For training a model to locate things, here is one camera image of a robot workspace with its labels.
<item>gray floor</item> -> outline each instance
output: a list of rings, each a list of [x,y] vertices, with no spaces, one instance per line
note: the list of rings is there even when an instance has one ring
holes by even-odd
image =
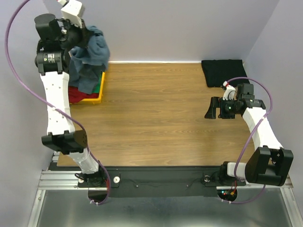
[[[238,201],[260,189],[239,189]],[[96,207],[86,191],[46,192],[39,227],[290,227],[280,189],[257,201],[229,205],[217,198],[122,198]]]

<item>gray wall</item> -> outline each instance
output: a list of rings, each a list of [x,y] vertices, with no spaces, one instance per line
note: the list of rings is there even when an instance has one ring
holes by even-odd
[[[6,1],[0,8],[0,225],[3,227],[27,226],[41,170],[52,154],[41,144],[47,126],[46,106],[18,84],[4,58],[6,24],[21,1]],[[41,0],[31,0],[17,16],[9,38],[17,72],[41,95],[43,84],[34,64],[39,38],[34,17],[46,12]]]
[[[60,5],[44,0],[51,13]],[[278,0],[82,0],[112,61],[244,59]]]
[[[294,153],[290,172],[294,192],[303,213],[303,1],[280,0],[258,38],[245,68],[250,77],[271,91],[274,109],[268,117],[284,148]],[[265,98],[259,88],[257,93]]]

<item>wooden tabletop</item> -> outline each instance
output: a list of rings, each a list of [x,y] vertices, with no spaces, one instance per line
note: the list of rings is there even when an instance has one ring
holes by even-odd
[[[212,166],[236,161],[250,132],[241,118],[205,119],[212,96],[201,64],[111,64],[102,103],[73,105],[106,166]],[[248,146],[242,161],[254,151]],[[75,166],[67,156],[58,166]]]

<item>blue cloth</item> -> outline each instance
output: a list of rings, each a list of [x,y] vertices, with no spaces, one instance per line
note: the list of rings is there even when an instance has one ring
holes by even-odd
[[[71,49],[69,86],[77,87],[80,92],[91,94],[99,82],[100,72],[108,68],[109,48],[103,32],[95,26],[88,26],[94,32],[87,48]]]

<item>folded black cloth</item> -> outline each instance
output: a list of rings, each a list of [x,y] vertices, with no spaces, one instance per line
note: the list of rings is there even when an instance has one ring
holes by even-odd
[[[247,77],[242,60],[203,60],[201,63],[208,87],[220,87],[231,78]],[[250,82],[248,79],[237,79],[230,85],[236,87],[241,83]]]

